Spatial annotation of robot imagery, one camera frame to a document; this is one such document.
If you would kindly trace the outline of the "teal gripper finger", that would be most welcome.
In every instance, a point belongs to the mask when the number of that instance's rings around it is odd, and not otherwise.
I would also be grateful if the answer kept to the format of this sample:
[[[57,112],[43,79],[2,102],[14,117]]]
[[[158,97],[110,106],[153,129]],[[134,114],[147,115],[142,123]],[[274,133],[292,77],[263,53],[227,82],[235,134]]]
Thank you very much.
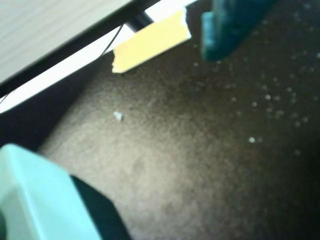
[[[245,40],[276,3],[275,0],[212,0],[201,16],[201,54],[220,61]]]

